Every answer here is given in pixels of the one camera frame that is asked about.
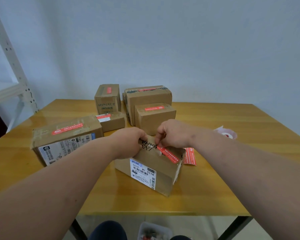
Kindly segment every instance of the wooden table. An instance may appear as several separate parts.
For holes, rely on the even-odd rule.
[[[252,104],[174,102],[172,106],[180,121],[210,129],[223,125],[238,134],[238,141],[300,162],[300,136]],[[33,128],[91,114],[97,114],[94,100],[57,99],[0,138],[0,191],[42,168],[29,149]],[[249,216],[209,163],[197,152],[195,156],[197,166],[183,166],[170,197],[115,170],[111,163],[80,214]]]

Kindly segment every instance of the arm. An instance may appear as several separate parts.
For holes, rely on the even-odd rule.
[[[272,238],[300,239],[300,164],[176,120],[155,142],[195,148]]]
[[[0,193],[0,239],[62,239],[108,164],[140,150],[138,128],[95,139]]]

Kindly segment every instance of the white shelf frame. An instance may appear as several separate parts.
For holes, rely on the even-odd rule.
[[[38,112],[38,106],[32,89],[28,85],[28,79],[21,67],[18,57],[12,47],[10,39],[0,20],[0,47],[2,49],[2,57],[6,62],[11,83],[0,82],[0,103],[11,97],[18,96],[19,102],[16,106],[15,114],[8,125],[7,133],[15,126],[24,105],[29,106],[33,113]]]

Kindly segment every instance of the dark pants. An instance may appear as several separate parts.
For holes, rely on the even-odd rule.
[[[124,228],[116,221],[102,222],[92,232],[88,240],[127,240]],[[186,236],[174,236],[171,240],[190,240]]]

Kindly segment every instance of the hand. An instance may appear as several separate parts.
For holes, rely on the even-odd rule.
[[[164,121],[155,135],[155,143],[160,147],[173,146],[177,148],[193,147],[193,139],[200,128],[187,125],[178,120]]]
[[[124,159],[135,156],[142,149],[139,139],[146,141],[148,138],[142,129],[132,127],[119,129],[108,136],[108,139],[113,145],[114,158]]]

